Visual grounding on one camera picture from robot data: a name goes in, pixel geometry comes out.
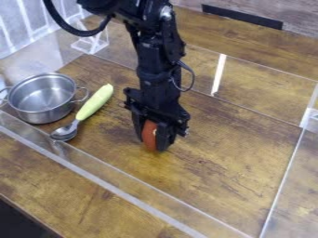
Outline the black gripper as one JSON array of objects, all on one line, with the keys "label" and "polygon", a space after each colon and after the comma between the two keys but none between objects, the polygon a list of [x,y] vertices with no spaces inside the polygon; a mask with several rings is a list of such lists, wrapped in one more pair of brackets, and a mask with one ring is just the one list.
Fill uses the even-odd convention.
[{"label": "black gripper", "polygon": [[174,143],[177,134],[187,132],[190,114],[179,104],[182,69],[179,66],[161,73],[150,73],[136,68],[140,88],[127,87],[126,108],[132,112],[135,134],[142,139],[147,120],[158,124],[155,132],[157,150],[163,152]]}]

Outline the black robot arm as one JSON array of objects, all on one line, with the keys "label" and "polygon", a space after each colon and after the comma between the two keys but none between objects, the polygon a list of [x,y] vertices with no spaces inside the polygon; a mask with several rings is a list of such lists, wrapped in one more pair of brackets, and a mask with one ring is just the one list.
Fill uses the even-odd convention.
[{"label": "black robot arm", "polygon": [[190,114],[179,104],[186,43],[169,0],[78,0],[92,14],[120,20],[138,56],[139,88],[127,87],[124,106],[132,112],[136,136],[162,152],[187,132]]}]

